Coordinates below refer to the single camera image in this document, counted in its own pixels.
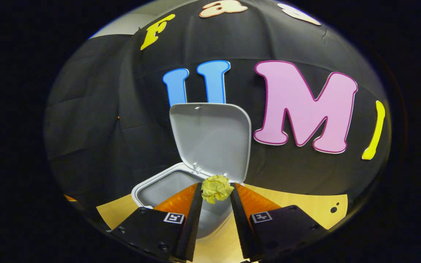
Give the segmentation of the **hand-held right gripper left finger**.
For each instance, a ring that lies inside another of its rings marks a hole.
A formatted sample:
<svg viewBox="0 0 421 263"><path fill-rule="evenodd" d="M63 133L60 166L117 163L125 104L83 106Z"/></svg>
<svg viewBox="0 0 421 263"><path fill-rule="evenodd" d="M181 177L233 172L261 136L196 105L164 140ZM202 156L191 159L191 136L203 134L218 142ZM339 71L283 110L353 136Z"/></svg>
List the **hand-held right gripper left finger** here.
<svg viewBox="0 0 421 263"><path fill-rule="evenodd" d="M193 260L200 220L202 183L171 197L174 207L139 207L111 235L146 257L146 263L185 263Z"/></svg>

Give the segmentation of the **white desktop garbage bin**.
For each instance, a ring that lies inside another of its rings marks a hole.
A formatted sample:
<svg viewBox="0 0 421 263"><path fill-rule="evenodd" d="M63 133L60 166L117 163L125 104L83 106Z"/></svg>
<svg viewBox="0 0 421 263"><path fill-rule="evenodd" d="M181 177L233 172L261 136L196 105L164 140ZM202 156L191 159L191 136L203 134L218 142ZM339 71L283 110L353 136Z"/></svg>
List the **white desktop garbage bin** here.
<svg viewBox="0 0 421 263"><path fill-rule="evenodd" d="M170 108L169 118L181 162L133 188L138 206L156 207L213 175L244 182L252 139L246 111L233 104L183 103Z"/></svg>

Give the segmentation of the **wooden desktop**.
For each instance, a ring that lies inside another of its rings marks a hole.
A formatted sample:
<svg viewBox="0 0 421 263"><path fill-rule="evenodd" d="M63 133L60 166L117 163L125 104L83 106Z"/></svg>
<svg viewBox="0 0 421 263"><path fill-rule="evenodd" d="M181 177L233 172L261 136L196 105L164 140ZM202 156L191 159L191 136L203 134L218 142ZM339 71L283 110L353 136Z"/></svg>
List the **wooden desktop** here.
<svg viewBox="0 0 421 263"><path fill-rule="evenodd" d="M314 196L284 193L277 190L245 184L247 188L284 207L297 205L323 228L332 228L348 210L348 197L344 195ZM114 229L138 208L132 195L97 206L100 216ZM235 218L230 214L220 228L196 240L193 261L188 263L240 263L244 260L238 238Z"/></svg>

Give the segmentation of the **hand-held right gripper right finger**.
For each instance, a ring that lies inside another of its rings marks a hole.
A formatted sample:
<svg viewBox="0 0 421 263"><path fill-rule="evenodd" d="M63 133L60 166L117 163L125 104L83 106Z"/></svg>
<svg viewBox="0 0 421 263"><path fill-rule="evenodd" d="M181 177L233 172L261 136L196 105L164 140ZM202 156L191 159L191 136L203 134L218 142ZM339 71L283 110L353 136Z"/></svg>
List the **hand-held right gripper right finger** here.
<svg viewBox="0 0 421 263"><path fill-rule="evenodd" d="M249 262L274 262L316 243L329 232L297 205L261 208L269 202L238 183L230 200L242 255Z"/></svg>

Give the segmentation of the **yellow paper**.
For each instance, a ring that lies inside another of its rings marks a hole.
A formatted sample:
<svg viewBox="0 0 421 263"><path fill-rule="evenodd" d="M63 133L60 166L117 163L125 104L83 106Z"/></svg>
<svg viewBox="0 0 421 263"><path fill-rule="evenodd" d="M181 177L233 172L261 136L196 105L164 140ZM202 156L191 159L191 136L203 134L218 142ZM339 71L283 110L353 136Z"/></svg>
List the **yellow paper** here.
<svg viewBox="0 0 421 263"><path fill-rule="evenodd" d="M225 201L235 188L229 183L229 179L223 175L214 175L202 182L201 196L210 204L216 201Z"/></svg>

